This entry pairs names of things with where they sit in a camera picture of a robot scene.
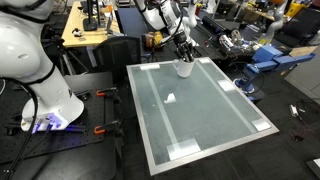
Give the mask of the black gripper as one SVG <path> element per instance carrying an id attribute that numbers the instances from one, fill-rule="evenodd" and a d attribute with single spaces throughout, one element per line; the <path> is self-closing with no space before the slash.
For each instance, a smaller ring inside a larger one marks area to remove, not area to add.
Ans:
<path id="1" fill-rule="evenodd" d="M 174 36 L 176 45 L 175 54 L 179 58 L 190 58 L 192 55 L 192 45 L 187 42 L 187 37 L 184 32 L 180 32 Z"/>

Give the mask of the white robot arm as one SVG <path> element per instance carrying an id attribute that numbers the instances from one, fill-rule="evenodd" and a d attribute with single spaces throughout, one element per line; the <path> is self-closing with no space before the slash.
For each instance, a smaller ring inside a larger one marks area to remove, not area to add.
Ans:
<path id="1" fill-rule="evenodd" d="M 22 110 L 24 131 L 64 130 L 84 111 L 41 44 L 53 5 L 54 0 L 0 0 L 0 76 L 31 95 Z"/>

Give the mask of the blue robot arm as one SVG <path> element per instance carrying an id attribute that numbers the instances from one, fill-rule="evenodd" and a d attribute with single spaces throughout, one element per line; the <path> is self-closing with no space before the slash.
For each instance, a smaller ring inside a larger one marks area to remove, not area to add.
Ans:
<path id="1" fill-rule="evenodd" d="M 246 63 L 243 67 L 241 78 L 236 78 L 233 83 L 248 96 L 251 101 L 253 93 L 258 92 L 261 87 L 256 89 L 253 82 L 264 72 L 277 72 L 281 70 L 288 70 L 293 66 L 310 61 L 315 57 L 314 53 L 300 55 L 293 57 L 291 55 L 284 55 L 278 49 L 272 46 L 262 46 L 253 55 L 252 62 Z"/>

